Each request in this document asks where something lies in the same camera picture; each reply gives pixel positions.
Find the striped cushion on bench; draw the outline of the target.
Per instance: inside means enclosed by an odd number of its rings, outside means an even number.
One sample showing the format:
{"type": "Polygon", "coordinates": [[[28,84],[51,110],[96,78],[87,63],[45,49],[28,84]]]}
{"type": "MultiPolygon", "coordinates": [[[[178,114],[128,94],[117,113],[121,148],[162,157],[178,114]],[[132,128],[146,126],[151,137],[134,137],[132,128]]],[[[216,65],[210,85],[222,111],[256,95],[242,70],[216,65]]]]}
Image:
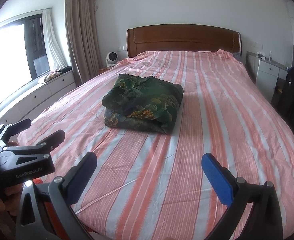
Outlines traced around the striped cushion on bench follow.
{"type": "Polygon", "coordinates": [[[62,74],[62,72],[57,71],[57,72],[51,72],[49,74],[47,74],[43,80],[44,83],[51,81],[52,79],[60,76],[62,74]]]}

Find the green landscape print silk jacket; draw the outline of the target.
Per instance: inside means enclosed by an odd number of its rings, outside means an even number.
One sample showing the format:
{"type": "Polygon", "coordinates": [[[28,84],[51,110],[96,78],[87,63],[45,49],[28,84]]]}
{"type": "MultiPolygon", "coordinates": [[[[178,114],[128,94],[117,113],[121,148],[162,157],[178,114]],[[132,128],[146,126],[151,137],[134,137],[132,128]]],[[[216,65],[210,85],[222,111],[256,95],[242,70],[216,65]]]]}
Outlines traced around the green landscape print silk jacket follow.
{"type": "Polygon", "coordinates": [[[153,76],[120,74],[102,99],[109,128],[170,134],[174,129],[183,88],[153,76]]]}

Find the white window bench cabinet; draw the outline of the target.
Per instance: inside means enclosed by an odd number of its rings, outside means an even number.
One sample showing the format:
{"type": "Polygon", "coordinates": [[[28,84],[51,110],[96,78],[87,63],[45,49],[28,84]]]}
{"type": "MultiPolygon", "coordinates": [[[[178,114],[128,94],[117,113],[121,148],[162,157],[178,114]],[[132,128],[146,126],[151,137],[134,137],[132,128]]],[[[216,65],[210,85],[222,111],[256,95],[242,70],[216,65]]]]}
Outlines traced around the white window bench cabinet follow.
{"type": "Polygon", "coordinates": [[[34,120],[45,109],[76,88],[70,70],[47,83],[39,83],[13,100],[0,112],[0,125],[14,124],[24,119],[34,120]]]}

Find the white sheer curtain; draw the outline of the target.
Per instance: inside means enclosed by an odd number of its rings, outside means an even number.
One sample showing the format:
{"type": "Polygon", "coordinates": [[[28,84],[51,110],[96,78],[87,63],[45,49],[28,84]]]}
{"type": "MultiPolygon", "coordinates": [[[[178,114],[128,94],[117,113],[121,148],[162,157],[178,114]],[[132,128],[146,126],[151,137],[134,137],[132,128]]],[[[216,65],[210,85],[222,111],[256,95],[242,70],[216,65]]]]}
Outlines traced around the white sheer curtain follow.
{"type": "Polygon", "coordinates": [[[61,47],[59,46],[56,39],[50,8],[42,11],[42,25],[45,51],[48,58],[50,71],[60,71],[66,68],[68,65],[61,47]]]}

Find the window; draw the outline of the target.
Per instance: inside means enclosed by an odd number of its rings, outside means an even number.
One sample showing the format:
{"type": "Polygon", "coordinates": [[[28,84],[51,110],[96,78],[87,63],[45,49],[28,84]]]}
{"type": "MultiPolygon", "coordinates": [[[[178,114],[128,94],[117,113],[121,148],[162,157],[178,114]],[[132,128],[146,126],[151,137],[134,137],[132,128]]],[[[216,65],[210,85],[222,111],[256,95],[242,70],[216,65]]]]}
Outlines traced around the window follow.
{"type": "Polygon", "coordinates": [[[41,14],[0,27],[0,104],[49,71],[41,14]]]}

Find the black jacket hanging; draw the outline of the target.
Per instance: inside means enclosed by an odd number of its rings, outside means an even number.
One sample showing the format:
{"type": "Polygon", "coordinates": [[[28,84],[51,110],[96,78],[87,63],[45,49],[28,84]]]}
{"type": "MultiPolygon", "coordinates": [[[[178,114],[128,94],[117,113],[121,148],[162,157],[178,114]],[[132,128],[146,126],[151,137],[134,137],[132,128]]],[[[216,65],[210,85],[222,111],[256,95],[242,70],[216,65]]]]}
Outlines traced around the black jacket hanging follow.
{"type": "Polygon", "coordinates": [[[287,73],[277,110],[294,133],[294,73],[287,73]]]}

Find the beige curtain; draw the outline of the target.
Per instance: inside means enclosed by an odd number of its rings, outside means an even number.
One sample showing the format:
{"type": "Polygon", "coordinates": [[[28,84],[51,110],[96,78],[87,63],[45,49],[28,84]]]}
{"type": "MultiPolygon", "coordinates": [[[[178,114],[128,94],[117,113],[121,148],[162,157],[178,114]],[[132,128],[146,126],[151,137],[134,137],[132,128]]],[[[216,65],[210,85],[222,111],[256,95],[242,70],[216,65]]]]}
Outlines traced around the beige curtain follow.
{"type": "Polygon", "coordinates": [[[94,7],[94,0],[65,0],[67,44],[77,86],[96,77],[102,67],[94,7]]]}

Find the white drawer dresser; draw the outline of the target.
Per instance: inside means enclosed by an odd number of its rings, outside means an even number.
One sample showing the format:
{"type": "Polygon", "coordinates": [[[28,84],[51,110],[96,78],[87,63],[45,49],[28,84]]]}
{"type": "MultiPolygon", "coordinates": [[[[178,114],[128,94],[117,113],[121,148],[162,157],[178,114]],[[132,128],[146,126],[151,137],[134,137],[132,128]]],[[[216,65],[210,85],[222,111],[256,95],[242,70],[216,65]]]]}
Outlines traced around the white drawer dresser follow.
{"type": "Polygon", "coordinates": [[[271,103],[277,81],[286,79],[287,67],[274,60],[266,60],[263,56],[259,58],[257,54],[247,51],[245,68],[261,94],[271,103]]]}

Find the pink striped bed sheet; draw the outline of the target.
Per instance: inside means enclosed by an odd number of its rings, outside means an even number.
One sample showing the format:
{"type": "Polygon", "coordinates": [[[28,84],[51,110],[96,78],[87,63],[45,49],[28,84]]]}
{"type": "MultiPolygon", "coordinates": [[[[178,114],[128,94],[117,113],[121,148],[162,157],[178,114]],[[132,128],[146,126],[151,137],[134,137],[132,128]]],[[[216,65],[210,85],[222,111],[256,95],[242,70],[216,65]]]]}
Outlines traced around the pink striped bed sheet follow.
{"type": "Polygon", "coordinates": [[[204,239],[226,207],[201,168],[212,153],[249,183],[271,181],[283,236],[294,233],[294,135],[231,53],[146,51],[128,58],[43,111],[18,135],[33,145],[63,130],[52,151],[64,176],[89,151],[98,158],[78,218],[110,239],[204,239]],[[101,101],[119,74],[154,76],[183,87],[170,134],[109,128],[101,101]]]}

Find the brown wooden headboard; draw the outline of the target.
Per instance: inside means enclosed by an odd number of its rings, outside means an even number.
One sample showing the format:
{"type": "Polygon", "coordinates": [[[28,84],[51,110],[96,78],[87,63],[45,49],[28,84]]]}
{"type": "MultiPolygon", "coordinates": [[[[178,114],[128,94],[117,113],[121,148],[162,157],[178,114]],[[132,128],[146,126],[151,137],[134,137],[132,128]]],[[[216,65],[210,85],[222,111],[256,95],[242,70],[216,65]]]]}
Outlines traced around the brown wooden headboard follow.
{"type": "Polygon", "coordinates": [[[126,32],[127,54],[145,51],[217,51],[242,53],[239,32],[198,24],[157,24],[135,27],[126,32]]]}

